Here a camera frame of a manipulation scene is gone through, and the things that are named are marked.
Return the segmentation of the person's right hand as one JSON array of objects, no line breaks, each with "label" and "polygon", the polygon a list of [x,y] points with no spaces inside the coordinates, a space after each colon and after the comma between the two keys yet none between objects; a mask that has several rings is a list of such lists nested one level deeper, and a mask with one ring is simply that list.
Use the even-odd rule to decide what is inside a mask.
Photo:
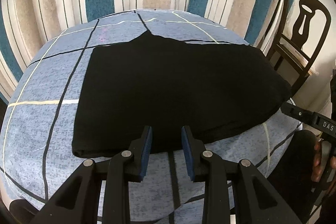
[{"label": "person's right hand", "polygon": [[321,159],[322,159],[322,140],[318,140],[314,146],[314,159],[313,159],[313,170],[311,174],[311,180],[313,182],[319,182],[323,168],[321,166]]}]

